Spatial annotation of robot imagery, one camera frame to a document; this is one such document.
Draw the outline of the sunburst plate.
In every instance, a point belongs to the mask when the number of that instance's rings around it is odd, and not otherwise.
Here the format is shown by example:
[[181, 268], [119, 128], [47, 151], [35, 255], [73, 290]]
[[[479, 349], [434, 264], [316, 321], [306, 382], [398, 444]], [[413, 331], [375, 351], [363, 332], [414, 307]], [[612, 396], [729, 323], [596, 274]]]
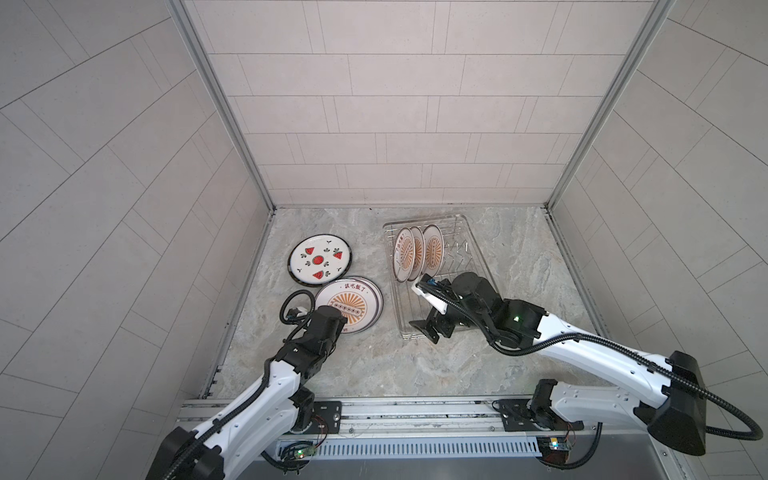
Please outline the sunburst plate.
[[393, 271], [397, 282], [406, 282], [415, 263], [415, 241], [410, 228], [402, 228], [394, 242]]
[[424, 268], [426, 275], [434, 277], [440, 270], [444, 260], [444, 238], [437, 225], [428, 225], [423, 231]]

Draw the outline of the red rimmed plate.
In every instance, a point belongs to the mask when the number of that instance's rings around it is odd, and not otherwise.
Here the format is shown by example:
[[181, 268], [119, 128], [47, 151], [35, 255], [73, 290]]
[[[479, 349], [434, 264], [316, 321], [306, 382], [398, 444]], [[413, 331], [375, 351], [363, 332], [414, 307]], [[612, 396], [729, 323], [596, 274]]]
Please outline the red rimmed plate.
[[424, 235], [419, 227], [410, 228], [413, 241], [414, 241], [414, 261], [411, 269], [411, 273], [408, 277], [409, 281], [417, 280], [422, 274], [424, 268]]
[[364, 331], [374, 323], [377, 298], [363, 277], [335, 280], [324, 286], [316, 296], [317, 306], [331, 306], [347, 319], [343, 334]]

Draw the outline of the watermelon pattern plate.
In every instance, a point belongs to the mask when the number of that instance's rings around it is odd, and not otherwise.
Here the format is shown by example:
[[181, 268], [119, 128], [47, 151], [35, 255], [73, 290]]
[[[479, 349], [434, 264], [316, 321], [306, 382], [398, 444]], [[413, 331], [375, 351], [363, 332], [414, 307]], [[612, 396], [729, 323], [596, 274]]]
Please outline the watermelon pattern plate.
[[287, 269], [300, 285], [316, 287], [345, 276], [351, 263], [352, 249], [346, 240], [332, 234], [318, 234], [293, 248]]

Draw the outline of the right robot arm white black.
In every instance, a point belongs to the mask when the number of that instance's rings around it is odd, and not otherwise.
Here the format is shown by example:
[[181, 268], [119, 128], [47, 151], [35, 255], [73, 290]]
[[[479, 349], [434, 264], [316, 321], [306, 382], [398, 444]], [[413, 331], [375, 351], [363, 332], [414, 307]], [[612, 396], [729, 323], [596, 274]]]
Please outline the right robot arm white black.
[[411, 289], [432, 307], [426, 319], [411, 323], [432, 342], [468, 326], [502, 355], [540, 353], [616, 387], [611, 392], [540, 381], [529, 409], [545, 429], [613, 419], [643, 427], [661, 444], [693, 456], [705, 454], [709, 435], [739, 441], [763, 437], [748, 414], [705, 388], [697, 360], [681, 351], [664, 357], [593, 335], [540, 306], [502, 298], [472, 272], [442, 281], [425, 275]]

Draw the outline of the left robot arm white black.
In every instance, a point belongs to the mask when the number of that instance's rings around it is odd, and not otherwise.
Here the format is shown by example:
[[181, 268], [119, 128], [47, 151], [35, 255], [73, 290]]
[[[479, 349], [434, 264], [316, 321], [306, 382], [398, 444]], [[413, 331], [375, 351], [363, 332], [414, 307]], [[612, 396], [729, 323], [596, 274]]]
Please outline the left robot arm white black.
[[312, 416], [314, 393], [304, 384], [335, 350], [347, 318], [319, 306], [277, 354], [259, 380], [197, 427], [177, 427], [162, 441], [149, 479], [235, 479], [289, 431], [301, 432]]

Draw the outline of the sunburst plate front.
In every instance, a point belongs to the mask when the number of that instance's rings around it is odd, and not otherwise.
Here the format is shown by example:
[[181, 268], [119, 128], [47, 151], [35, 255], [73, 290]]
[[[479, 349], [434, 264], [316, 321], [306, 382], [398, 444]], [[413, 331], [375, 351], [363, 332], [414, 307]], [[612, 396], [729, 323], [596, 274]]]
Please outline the sunburst plate front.
[[410, 228], [402, 228], [394, 242], [393, 271], [397, 282], [406, 282], [415, 263], [415, 241]]

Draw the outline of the left circuit board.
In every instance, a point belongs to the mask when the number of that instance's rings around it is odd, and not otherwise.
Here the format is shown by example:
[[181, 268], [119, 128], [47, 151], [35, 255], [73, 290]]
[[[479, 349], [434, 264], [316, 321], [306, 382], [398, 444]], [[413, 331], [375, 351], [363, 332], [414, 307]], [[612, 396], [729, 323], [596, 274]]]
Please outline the left circuit board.
[[313, 442], [299, 441], [285, 446], [280, 452], [280, 458], [285, 463], [308, 461], [316, 450], [317, 446]]

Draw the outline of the circuit board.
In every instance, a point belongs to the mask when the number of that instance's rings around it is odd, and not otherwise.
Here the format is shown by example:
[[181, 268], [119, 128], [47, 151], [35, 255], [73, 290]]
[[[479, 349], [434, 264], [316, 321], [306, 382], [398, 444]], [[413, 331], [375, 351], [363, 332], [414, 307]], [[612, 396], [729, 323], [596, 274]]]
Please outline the circuit board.
[[316, 450], [317, 446], [313, 442], [299, 441], [285, 446], [280, 452], [280, 458], [285, 463], [308, 461]]
[[569, 462], [573, 443], [565, 436], [539, 436], [536, 441], [541, 453], [540, 462], [554, 464], [558, 467]]

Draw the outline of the ventilation grille strip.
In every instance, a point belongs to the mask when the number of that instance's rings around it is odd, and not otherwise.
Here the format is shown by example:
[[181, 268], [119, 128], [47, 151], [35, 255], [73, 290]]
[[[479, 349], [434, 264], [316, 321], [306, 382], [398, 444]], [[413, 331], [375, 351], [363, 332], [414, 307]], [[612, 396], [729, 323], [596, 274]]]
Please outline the ventilation grille strip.
[[339, 438], [317, 446], [310, 459], [539, 458], [536, 438]]

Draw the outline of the right circuit board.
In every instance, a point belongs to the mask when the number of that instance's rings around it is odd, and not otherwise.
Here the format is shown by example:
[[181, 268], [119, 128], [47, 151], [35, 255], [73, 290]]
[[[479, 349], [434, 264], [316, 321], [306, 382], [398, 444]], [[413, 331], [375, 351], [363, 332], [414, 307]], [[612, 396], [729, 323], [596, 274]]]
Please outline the right circuit board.
[[558, 467], [569, 462], [573, 443], [565, 436], [539, 436], [536, 441], [541, 453], [540, 462], [554, 464]]

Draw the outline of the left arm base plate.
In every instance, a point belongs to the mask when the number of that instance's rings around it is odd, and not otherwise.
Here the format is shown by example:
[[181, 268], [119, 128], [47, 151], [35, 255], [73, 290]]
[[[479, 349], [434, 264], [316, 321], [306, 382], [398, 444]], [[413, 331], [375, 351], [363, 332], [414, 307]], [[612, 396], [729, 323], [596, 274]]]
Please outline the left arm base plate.
[[290, 433], [294, 435], [338, 434], [340, 430], [342, 403], [340, 401], [319, 401], [298, 410], [296, 423]]

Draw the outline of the aluminium mounting rail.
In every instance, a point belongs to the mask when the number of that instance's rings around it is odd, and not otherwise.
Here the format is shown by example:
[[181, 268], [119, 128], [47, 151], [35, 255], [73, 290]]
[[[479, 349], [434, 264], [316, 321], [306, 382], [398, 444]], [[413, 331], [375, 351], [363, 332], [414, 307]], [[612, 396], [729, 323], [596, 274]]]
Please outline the aluminium mounting rail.
[[551, 405], [554, 413], [569, 423], [582, 421], [582, 431], [505, 432], [501, 416], [491, 404], [507, 398], [532, 403], [528, 396], [318, 398], [314, 402], [342, 403], [340, 430], [328, 434], [331, 439], [574, 435], [587, 433], [599, 422], [606, 433], [646, 432], [646, 425], [631, 415], [637, 402], [617, 388], [583, 387], [555, 396]]

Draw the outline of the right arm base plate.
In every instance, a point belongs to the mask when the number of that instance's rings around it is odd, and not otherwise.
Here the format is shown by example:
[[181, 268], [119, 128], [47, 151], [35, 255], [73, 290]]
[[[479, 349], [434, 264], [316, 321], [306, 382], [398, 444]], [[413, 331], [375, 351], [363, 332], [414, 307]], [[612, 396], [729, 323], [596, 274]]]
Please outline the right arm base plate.
[[529, 399], [494, 400], [492, 408], [501, 416], [505, 432], [522, 431], [582, 431], [584, 423], [569, 423], [559, 417], [550, 407], [534, 405]]

